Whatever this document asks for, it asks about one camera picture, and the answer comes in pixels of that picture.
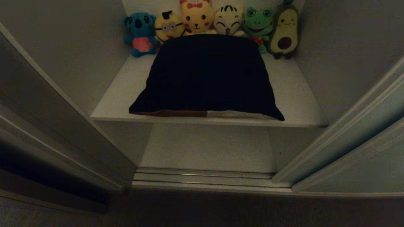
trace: stuffed animal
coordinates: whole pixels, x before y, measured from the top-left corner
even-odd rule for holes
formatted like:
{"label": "stuffed animal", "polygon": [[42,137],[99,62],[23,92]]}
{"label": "stuffed animal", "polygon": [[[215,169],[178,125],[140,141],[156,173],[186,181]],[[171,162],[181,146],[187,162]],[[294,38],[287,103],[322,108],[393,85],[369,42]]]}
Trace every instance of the stuffed animal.
{"label": "stuffed animal", "polygon": [[283,5],[278,6],[275,14],[275,31],[271,34],[271,41],[268,42],[268,51],[275,59],[280,59],[282,55],[286,59],[292,58],[299,43],[297,35],[299,12],[291,5],[292,2],[285,0]]}
{"label": "stuffed animal", "polygon": [[267,52],[264,41],[269,40],[269,34],[274,28],[273,11],[257,10],[253,7],[247,9],[246,16],[243,20],[243,27],[247,34],[244,37],[253,40],[259,45],[259,52],[261,54]]}
{"label": "stuffed animal", "polygon": [[238,29],[243,22],[243,6],[223,6],[215,13],[216,31],[220,35],[242,37],[245,32]]}
{"label": "stuffed animal", "polygon": [[163,44],[165,41],[181,37],[185,33],[185,27],[181,17],[172,11],[164,12],[158,16],[154,29],[156,30],[156,38]]}
{"label": "stuffed animal", "polygon": [[156,53],[154,45],[157,45],[158,41],[154,37],[155,20],[156,17],[148,13],[134,13],[125,18],[124,23],[132,36],[125,38],[124,43],[133,46],[131,52],[133,56],[140,57]]}
{"label": "stuffed animal", "polygon": [[186,35],[217,34],[215,30],[209,29],[215,19],[210,0],[202,0],[202,2],[195,0],[194,3],[180,0],[179,3],[182,8],[182,21],[191,31],[191,33],[186,32]]}

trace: minion plush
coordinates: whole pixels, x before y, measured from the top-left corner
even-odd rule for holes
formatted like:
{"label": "minion plush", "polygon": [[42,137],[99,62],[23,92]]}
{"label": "minion plush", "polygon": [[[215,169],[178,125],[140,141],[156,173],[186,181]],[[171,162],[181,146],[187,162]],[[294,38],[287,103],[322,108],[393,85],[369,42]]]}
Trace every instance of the minion plush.
{"label": "minion plush", "polygon": [[154,23],[154,29],[156,30],[156,39],[161,44],[169,39],[181,37],[185,33],[185,26],[181,17],[172,11],[164,12],[158,16]]}

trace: yellow cat plush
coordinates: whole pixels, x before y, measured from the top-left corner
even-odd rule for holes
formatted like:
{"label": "yellow cat plush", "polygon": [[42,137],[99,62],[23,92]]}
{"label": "yellow cat plush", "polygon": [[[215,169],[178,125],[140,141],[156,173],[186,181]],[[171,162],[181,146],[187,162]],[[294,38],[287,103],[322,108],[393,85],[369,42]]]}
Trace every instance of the yellow cat plush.
{"label": "yellow cat plush", "polygon": [[185,27],[181,17],[172,11],[164,12],[154,22],[156,39],[163,44],[169,39],[181,37],[185,33]]}
{"label": "yellow cat plush", "polygon": [[215,30],[209,29],[215,19],[210,0],[190,1],[193,2],[179,1],[182,8],[182,20],[185,27],[191,31],[190,33],[186,32],[186,35],[217,34]]}

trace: black cushion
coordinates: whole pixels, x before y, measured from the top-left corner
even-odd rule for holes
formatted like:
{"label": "black cushion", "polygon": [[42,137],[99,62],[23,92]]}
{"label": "black cushion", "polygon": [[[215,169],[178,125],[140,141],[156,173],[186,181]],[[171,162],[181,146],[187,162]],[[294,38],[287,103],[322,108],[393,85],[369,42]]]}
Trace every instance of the black cushion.
{"label": "black cushion", "polygon": [[185,36],[164,43],[146,89],[129,112],[160,110],[233,110],[284,120],[258,44],[223,35]]}

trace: blue plush toy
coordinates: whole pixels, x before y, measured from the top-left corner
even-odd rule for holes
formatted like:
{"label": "blue plush toy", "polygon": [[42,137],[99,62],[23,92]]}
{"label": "blue plush toy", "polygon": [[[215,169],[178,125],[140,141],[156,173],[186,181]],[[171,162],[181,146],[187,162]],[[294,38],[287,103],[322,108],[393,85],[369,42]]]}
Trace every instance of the blue plush toy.
{"label": "blue plush toy", "polygon": [[154,37],[154,21],[156,17],[148,13],[134,13],[125,18],[124,23],[132,36],[125,38],[124,43],[133,45],[131,52],[133,56],[140,57],[156,53],[154,45],[157,45],[158,41]]}

